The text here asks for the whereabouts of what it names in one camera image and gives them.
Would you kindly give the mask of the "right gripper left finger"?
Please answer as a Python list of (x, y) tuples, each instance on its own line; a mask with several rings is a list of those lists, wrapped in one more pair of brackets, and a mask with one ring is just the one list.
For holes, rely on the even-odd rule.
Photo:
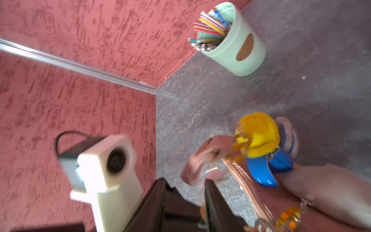
[(164, 216), (165, 195), (171, 187), (163, 178), (156, 180), (129, 220), (126, 232), (157, 232)]

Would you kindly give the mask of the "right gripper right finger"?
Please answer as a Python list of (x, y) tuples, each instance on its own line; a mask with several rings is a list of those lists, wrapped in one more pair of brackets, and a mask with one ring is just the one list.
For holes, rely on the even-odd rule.
[(238, 217), (233, 214), (214, 181), (206, 179), (204, 187), (207, 231), (244, 232)]

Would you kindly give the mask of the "yellow blue plush charm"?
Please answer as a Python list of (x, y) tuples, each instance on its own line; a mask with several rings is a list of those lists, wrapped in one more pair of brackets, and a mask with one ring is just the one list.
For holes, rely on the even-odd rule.
[(265, 187), (277, 187), (275, 174), (289, 172), (299, 149), (297, 134), (286, 117), (266, 113), (245, 115), (235, 129), (234, 149), (246, 158), (252, 178)]

